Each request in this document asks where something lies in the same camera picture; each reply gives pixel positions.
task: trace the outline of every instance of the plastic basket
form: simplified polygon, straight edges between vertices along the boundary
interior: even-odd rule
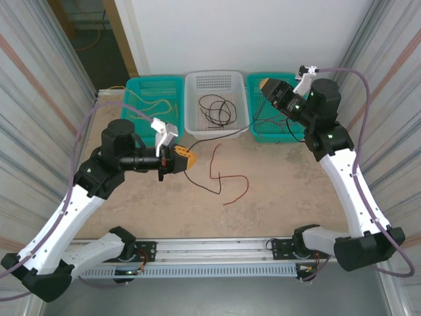
[[[269,119],[271,117],[276,117],[276,121],[285,120],[286,117],[284,115],[280,115],[280,112],[273,108],[273,106],[263,97],[260,97],[260,82],[265,78],[274,78],[286,81],[287,83],[291,84],[293,87],[297,85],[295,81],[294,74],[288,73],[279,73],[279,72],[268,72],[268,73],[260,73],[260,74],[250,74],[247,76],[247,97],[249,99],[249,115],[250,121],[252,121],[253,116],[260,108],[260,100],[263,103],[262,111],[260,115],[257,117],[257,121],[251,128],[251,133],[254,135],[257,142],[260,143],[289,143],[289,142],[296,142],[297,140],[289,133],[287,127],[285,125],[278,126],[274,123],[269,121],[262,122],[261,120]],[[294,133],[295,137],[299,140],[304,138],[304,128],[294,123],[293,121],[289,120],[289,127],[291,131]]]
[[[219,95],[235,105],[237,118],[235,120],[233,118],[234,123],[217,127],[207,120],[206,116],[200,111],[199,99],[209,94]],[[185,95],[184,121],[186,132],[193,135],[197,140],[206,140],[231,134],[250,124],[244,79],[239,72],[206,71],[188,74],[186,76]],[[209,96],[202,101],[202,104],[208,107],[212,102],[219,99],[217,96]],[[247,129],[245,128],[243,131],[227,138],[237,138]]]
[[[144,111],[150,117],[174,124],[178,128],[178,137],[184,133],[184,79],[179,76],[146,76],[132,78],[127,81],[126,88],[132,90],[146,102],[152,102],[159,99],[167,100],[172,107],[168,112],[169,106],[165,102],[156,104],[152,109]],[[126,104],[139,109],[140,111],[148,109],[153,104],[140,101],[134,94],[126,91],[124,95]],[[135,124],[136,133],[140,135],[146,146],[155,145],[156,132],[151,128],[151,123],[138,118],[137,114],[123,109],[122,119],[128,119]]]

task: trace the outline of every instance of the beige floor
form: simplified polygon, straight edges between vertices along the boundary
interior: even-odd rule
[[[110,99],[122,97],[101,97],[101,102]],[[120,112],[118,107],[99,110],[85,157],[100,145],[102,129]],[[190,135],[180,140],[182,145],[193,142]],[[188,173],[215,190],[218,182],[209,179],[209,163],[219,143],[215,173],[249,178],[249,191],[239,201],[222,206],[244,191],[246,183],[241,178],[223,179],[222,193],[216,196],[193,186],[183,174],[170,174],[158,182],[156,172],[127,172],[125,183],[91,216],[77,238],[98,238],[115,226],[138,238],[286,236],[311,223],[347,230],[335,190],[305,145],[260,144],[249,132],[238,139],[197,145],[198,162]]]

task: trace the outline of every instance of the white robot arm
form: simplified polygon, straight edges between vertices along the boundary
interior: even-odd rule
[[[126,171],[157,170],[162,181],[165,174],[184,171],[194,164],[194,153],[174,144],[178,136],[174,125],[154,118],[151,127],[157,131],[156,147],[148,148],[135,134],[132,122],[110,122],[101,135],[101,147],[93,151],[74,176],[68,207],[63,210],[66,196],[38,235],[19,253],[8,253],[1,261],[6,269],[15,267],[12,274],[44,301],[58,298],[91,267],[108,259],[133,257],[136,238],[121,227],[80,249],[65,252],[89,216],[123,183]],[[34,251],[46,236],[42,247]]]
[[[316,224],[296,229],[293,235],[295,253],[306,257],[310,251],[318,250],[336,257],[346,271],[352,271],[387,260],[395,252],[378,224],[399,245],[405,241],[405,235],[401,228],[392,228],[384,217],[359,166],[353,173],[354,144],[346,129],[336,121],[341,101],[339,87],[329,79],[312,82],[317,73],[317,67],[302,65],[296,76],[301,80],[297,87],[268,78],[260,83],[260,89],[277,110],[305,127],[305,144],[330,177],[347,216],[347,233],[326,230]],[[355,177],[375,219],[357,191]]]

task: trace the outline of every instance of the yellow wire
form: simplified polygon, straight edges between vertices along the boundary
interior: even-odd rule
[[[73,0],[73,3],[74,3],[74,6],[76,7],[76,8],[78,8],[79,9],[79,11],[80,12],[82,12],[84,15],[86,15],[86,17],[93,23],[93,24],[96,24],[95,23],[95,21],[94,21],[94,19],[92,19],[92,17],[90,16],[90,15],[88,15],[85,11],[83,11],[80,7],[79,7],[79,5],[77,4],[77,2],[76,2],[76,0]],[[86,47],[83,47],[83,48],[75,48],[74,49],[74,51],[85,51],[86,49],[89,49],[89,48],[91,48],[91,47],[93,47],[93,46],[95,46],[95,45],[97,45],[97,43],[99,42],[99,38],[101,38],[101,30],[100,30],[100,28],[99,28],[99,26],[98,26],[98,28],[97,28],[97,31],[98,31],[98,36],[97,36],[97,39],[91,44],[91,45],[89,45],[89,46],[86,46]]]
[[[159,103],[161,102],[165,102],[168,105],[168,110],[165,112],[158,112],[158,113],[153,113],[153,114],[148,114],[149,117],[155,117],[159,114],[167,114],[169,112],[171,112],[172,110],[175,110],[176,112],[176,119],[178,119],[178,108],[177,108],[177,103],[174,104],[174,108],[172,108],[171,103],[168,102],[168,100],[166,99],[159,99],[156,101],[145,101],[144,99],[142,99],[135,91],[132,91],[128,88],[126,88],[125,86],[113,86],[113,87],[109,87],[106,90],[111,90],[111,89],[125,89],[126,91],[129,91],[131,94],[135,95],[141,102],[146,103],[146,104],[153,104],[150,108],[148,109],[141,109],[142,112],[144,111],[148,111],[153,109],[154,107],[156,107]],[[139,119],[139,120],[144,120],[143,117],[139,117],[139,116],[134,116],[134,115],[130,115],[133,119]]]
[[[150,108],[148,108],[148,109],[141,109],[142,111],[148,111],[148,110],[151,110],[151,109],[153,109],[154,107],[156,107],[159,103],[161,103],[161,102],[165,102],[166,104],[168,104],[168,107],[170,108],[170,111],[172,110],[172,106],[171,106],[171,103],[170,102],[168,102],[168,100],[166,100],[166,99],[159,99],[159,100],[156,100],[156,101],[145,101],[144,99],[142,99],[135,91],[132,91],[132,90],[130,90],[130,89],[128,89],[128,88],[126,88],[125,86],[113,86],[113,87],[110,87],[110,88],[108,88],[108,89],[106,89],[106,90],[111,90],[111,89],[125,89],[126,91],[129,91],[130,93],[132,93],[134,96],[136,96],[141,102],[143,102],[143,103],[146,103],[146,104],[153,104],[153,106],[151,106]]]

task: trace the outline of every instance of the metal wall panel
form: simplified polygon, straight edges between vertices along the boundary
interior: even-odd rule
[[[57,208],[76,131],[95,103],[93,85],[46,3],[0,2],[1,257],[33,238]],[[22,290],[12,277],[0,281],[1,297]],[[0,314],[19,315],[27,301],[0,303]]]
[[[364,73],[372,105],[363,144],[362,171],[378,205],[407,235],[404,244],[421,269],[421,2],[385,1],[360,50],[347,65]],[[360,79],[342,79],[339,121],[357,142],[365,90]],[[407,270],[395,255],[395,270]],[[421,273],[400,279],[414,314],[421,313]]]

